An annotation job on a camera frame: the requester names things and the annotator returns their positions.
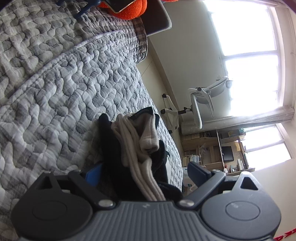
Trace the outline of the cream black raglan sweatshirt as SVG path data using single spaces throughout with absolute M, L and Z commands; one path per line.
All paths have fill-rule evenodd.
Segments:
M 152 107 L 119 114 L 115 121 L 103 113 L 97 126 L 100 192 L 116 202 L 182 199 L 181 190 L 168 181 L 170 154 L 158 137 L 159 115 Z

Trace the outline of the white blue paper bag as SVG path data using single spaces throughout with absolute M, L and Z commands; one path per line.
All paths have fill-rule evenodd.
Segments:
M 189 177 L 187 167 L 183 167 L 183 186 L 186 194 L 190 194 L 197 189 L 197 186 Z

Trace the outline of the wooden desk shelf unit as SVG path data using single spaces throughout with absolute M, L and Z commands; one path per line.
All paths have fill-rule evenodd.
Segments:
M 182 166 L 196 162 L 211 171 L 219 169 L 227 175 L 236 176 L 242 171 L 253 172 L 255 168 L 247 161 L 246 149 L 242 140 L 246 132 L 243 129 L 232 131 L 208 131 L 182 136 L 184 156 Z M 231 146 L 234 161 L 224 162 L 221 147 Z

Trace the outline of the black laptop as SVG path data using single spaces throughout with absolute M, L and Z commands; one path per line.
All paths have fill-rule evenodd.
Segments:
M 234 161 L 234 156 L 232 152 L 231 146 L 221 147 L 222 149 L 222 156 L 224 162 L 232 162 Z

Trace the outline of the right grey curtain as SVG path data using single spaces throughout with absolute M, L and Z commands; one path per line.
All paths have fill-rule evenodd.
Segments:
M 231 130 L 233 128 L 250 128 L 255 126 L 272 125 L 291 121 L 295 110 L 291 106 L 281 106 L 273 111 L 257 114 L 255 116 L 229 116 L 215 120 L 204 121 L 199 128 L 194 121 L 181 123 L 182 135 L 191 135 L 213 130 Z

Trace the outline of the white grey office chair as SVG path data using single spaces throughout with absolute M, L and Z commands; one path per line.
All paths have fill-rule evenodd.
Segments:
M 177 110 L 170 96 L 163 93 L 162 98 L 166 107 L 161 110 L 161 114 L 166 116 L 167 118 L 169 117 L 169 115 L 173 117 L 173 122 L 171 123 L 172 129 L 169 130 L 169 132 L 172 133 L 175 129 L 179 127 L 179 116 L 188 112 L 193 113 L 194 122 L 197 125 L 198 129 L 201 130 L 203 128 L 203 123 L 198 104 L 206 105 L 210 110 L 211 116 L 214 117 L 215 109 L 212 98 L 222 94 L 225 88 L 230 89 L 232 86 L 232 82 L 233 81 L 230 80 L 228 76 L 224 76 L 221 79 L 216 80 L 208 87 L 189 88 L 188 93 L 191 100 L 191 107 L 184 107 L 183 110 Z

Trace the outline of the grey checked quilted bedcover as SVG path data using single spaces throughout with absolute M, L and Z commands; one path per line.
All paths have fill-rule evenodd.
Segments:
M 138 63 L 143 17 L 122 20 L 85 1 L 1 1 L 1 240 L 17 240 L 16 203 L 45 171 L 96 163 L 95 122 L 154 103 Z

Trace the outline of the smartphone playing video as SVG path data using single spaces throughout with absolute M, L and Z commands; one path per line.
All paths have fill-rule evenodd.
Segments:
M 135 0 L 103 0 L 103 2 L 114 12 L 120 13 L 130 6 Z

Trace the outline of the blue stool phone stand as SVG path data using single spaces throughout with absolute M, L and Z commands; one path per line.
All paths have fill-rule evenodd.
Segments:
M 100 5 L 102 0 L 87 0 L 86 2 L 86 6 L 73 16 L 76 20 L 86 13 L 91 7 Z

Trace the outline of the red flower plush cushion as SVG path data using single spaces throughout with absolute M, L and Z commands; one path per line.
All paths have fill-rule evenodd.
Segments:
M 123 9 L 120 13 L 114 13 L 106 3 L 102 2 L 98 5 L 99 8 L 106 10 L 110 15 L 122 20 L 132 20 L 140 17 L 147 9 L 147 0 L 136 0 Z

